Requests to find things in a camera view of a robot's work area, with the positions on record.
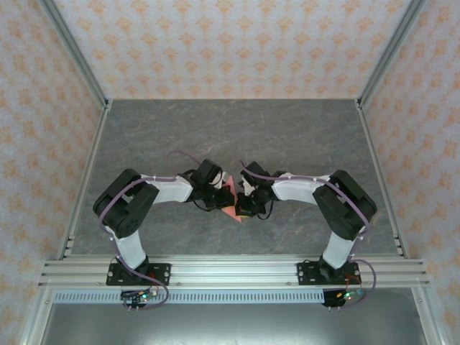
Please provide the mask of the pink paper sheet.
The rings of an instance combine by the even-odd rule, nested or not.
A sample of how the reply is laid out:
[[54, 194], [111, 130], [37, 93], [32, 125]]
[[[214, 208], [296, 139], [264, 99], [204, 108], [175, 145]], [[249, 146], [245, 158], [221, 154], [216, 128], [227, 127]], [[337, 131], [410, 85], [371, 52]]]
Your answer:
[[230, 190], [231, 194], [233, 195], [233, 205], [232, 206], [226, 206], [226, 207], [222, 208], [221, 210], [225, 214], [227, 214], [228, 216], [232, 217], [234, 220], [236, 220], [239, 223], [241, 223], [242, 222], [242, 217], [237, 216], [236, 209], [235, 209], [237, 198], [236, 198], [236, 188], [235, 188], [235, 185], [234, 185], [234, 180], [233, 180], [233, 177], [230, 174], [228, 174], [227, 172], [224, 172], [224, 178], [223, 178], [223, 182], [222, 182], [221, 187], [222, 188], [223, 187], [229, 187], [229, 190]]

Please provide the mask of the grey metal panel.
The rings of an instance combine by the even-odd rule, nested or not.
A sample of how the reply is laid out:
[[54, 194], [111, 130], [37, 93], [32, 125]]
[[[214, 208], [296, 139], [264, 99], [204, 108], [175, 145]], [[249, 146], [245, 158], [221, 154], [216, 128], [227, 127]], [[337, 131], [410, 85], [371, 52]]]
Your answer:
[[427, 345], [418, 313], [382, 304], [54, 305], [40, 345]]

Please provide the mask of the left controller board with LEDs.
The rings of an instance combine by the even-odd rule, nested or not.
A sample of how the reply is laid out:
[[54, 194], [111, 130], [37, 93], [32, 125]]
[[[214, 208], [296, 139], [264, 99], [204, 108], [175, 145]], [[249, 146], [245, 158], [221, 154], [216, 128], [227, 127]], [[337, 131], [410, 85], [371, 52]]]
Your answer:
[[121, 299], [128, 304], [143, 304], [153, 299], [157, 290], [152, 288], [142, 290], [122, 290]]

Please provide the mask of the controller board with leds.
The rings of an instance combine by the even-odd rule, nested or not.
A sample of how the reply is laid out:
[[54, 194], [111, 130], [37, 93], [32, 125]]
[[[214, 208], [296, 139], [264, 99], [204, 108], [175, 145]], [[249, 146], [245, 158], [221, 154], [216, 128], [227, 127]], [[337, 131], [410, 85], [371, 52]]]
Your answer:
[[337, 290], [333, 296], [336, 297], [338, 301], [354, 303], [364, 297], [364, 291], [362, 288], [354, 290]]
[[153, 299], [157, 290], [152, 288], [142, 290], [122, 290], [121, 299], [128, 304], [143, 304]]

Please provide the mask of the right controller board with LEDs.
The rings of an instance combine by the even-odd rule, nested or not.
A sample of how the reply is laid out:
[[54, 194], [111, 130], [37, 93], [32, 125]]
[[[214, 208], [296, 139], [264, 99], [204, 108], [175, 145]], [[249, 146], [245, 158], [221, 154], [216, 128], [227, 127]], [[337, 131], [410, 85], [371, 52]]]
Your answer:
[[364, 291], [362, 288], [354, 290], [337, 290], [333, 296], [336, 297], [338, 301], [354, 303], [364, 297]]

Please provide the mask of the aluminium mounting rail beam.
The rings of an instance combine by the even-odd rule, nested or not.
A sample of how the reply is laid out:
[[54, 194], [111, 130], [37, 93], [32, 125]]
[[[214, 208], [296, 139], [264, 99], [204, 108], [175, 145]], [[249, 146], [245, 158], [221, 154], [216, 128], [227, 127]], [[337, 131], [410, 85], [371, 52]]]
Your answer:
[[[169, 263], [172, 289], [298, 289], [296, 264], [314, 260], [301, 254], [274, 255], [152, 255], [153, 263]], [[398, 255], [354, 257], [366, 288], [415, 288], [433, 281], [421, 259]], [[72, 254], [45, 263], [39, 278], [41, 287], [102, 288], [106, 284], [111, 255]]]

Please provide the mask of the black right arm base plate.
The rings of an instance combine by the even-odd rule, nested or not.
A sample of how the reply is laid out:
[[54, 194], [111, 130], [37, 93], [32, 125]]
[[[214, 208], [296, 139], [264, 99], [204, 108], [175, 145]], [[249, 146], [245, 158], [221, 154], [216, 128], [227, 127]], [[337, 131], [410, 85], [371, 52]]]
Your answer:
[[299, 285], [360, 285], [359, 265], [346, 262], [334, 269], [325, 262], [303, 261], [296, 264]]

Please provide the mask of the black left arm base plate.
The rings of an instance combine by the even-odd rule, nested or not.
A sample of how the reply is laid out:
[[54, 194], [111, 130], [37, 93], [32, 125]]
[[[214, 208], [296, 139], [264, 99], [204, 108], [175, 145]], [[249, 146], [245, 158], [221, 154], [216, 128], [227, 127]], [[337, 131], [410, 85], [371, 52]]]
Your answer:
[[[136, 268], [136, 271], [164, 285], [169, 285], [171, 271], [169, 263], [144, 263]], [[116, 262], [109, 265], [106, 284], [108, 286], [141, 286], [151, 285], [152, 281], [133, 274], [122, 263]]]

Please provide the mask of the aluminium table side rail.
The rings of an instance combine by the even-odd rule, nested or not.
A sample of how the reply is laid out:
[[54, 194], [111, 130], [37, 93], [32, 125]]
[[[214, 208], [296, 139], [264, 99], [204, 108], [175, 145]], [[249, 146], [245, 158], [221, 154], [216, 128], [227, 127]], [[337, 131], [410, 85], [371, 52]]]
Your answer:
[[85, 169], [83, 171], [83, 177], [80, 182], [80, 187], [78, 189], [78, 194], [75, 199], [73, 210], [68, 222], [67, 228], [64, 231], [64, 237], [60, 243], [60, 248], [57, 251], [57, 259], [62, 260], [66, 256], [66, 251], [68, 250], [68, 242], [72, 242], [75, 238], [75, 232], [78, 227], [78, 221], [81, 215], [81, 209], [83, 207], [86, 193], [88, 190], [89, 181], [91, 179], [91, 173], [96, 161], [96, 155], [98, 152], [98, 147], [104, 132], [107, 116], [111, 110], [113, 99], [110, 98], [103, 105], [99, 121], [97, 123], [96, 131], [93, 136], [93, 140], [90, 146], [90, 150], [86, 159]]
[[404, 235], [401, 234], [401, 231], [400, 231], [397, 216], [396, 216], [395, 210], [393, 208], [392, 198], [391, 198], [391, 195], [390, 195], [389, 190], [387, 188], [387, 184], [385, 182], [384, 174], [383, 174], [383, 171], [382, 171], [382, 168], [381, 168], [381, 165], [380, 165], [380, 161], [379, 161], [378, 156], [377, 156], [376, 147], [375, 147], [374, 142], [372, 140], [372, 135], [371, 135], [369, 125], [367, 123], [366, 116], [365, 116], [365, 113], [364, 113], [364, 108], [360, 104], [359, 99], [357, 99], [357, 98], [354, 99], [354, 103], [355, 103], [355, 106], [356, 106], [356, 110], [357, 110], [357, 112], [359, 114], [360, 121], [362, 123], [362, 127], [363, 127], [363, 130], [364, 130], [364, 135], [366, 137], [367, 144], [368, 144], [368, 147], [369, 147], [369, 152], [370, 152], [370, 155], [371, 155], [371, 158], [372, 158], [372, 161], [373, 161], [374, 169], [375, 169], [376, 174], [377, 174], [377, 179], [378, 179], [378, 182], [379, 182], [380, 190], [382, 191], [382, 197], [383, 197], [383, 200], [385, 202], [385, 208], [387, 210], [387, 215], [389, 217], [390, 224], [391, 224], [391, 227], [392, 227], [392, 233], [393, 233], [395, 246], [397, 247], [397, 253], [403, 259], [408, 259], [409, 256], [408, 256], [408, 253], [407, 253], [407, 249], [405, 248], [405, 238], [404, 238]]

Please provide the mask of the aluminium frame post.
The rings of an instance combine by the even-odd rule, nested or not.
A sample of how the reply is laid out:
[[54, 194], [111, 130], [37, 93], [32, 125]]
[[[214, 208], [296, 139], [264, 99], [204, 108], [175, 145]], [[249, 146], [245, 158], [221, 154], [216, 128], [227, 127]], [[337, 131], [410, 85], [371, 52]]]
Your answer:
[[412, 29], [414, 22], [418, 18], [420, 11], [425, 6], [426, 1], [427, 0], [410, 0], [402, 19], [396, 26], [390, 41], [372, 71], [361, 96], [356, 99], [356, 107], [358, 110], [363, 110], [370, 104], [375, 91], [384, 79], [388, 68], [399, 51], [401, 44], [404, 42], [405, 38], [409, 34], [409, 31]]
[[88, 61], [79, 48], [77, 40], [65, 22], [65, 19], [55, 3], [55, 0], [38, 0], [38, 2], [55, 28], [57, 35], [86, 82], [92, 96], [98, 104], [100, 104], [104, 109], [107, 109], [109, 106], [109, 99], [105, 96], [102, 87], [97, 81]]

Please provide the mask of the aluminium frame leg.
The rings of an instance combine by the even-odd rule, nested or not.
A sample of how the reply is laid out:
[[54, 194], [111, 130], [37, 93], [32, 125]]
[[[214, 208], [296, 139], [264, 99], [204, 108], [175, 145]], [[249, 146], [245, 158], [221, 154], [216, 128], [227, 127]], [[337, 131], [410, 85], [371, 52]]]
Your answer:
[[19, 345], [40, 345], [42, 343], [52, 304], [53, 289], [39, 289], [24, 326]]
[[441, 338], [436, 328], [434, 314], [429, 306], [426, 289], [423, 287], [412, 287], [411, 292], [427, 345], [442, 345]]

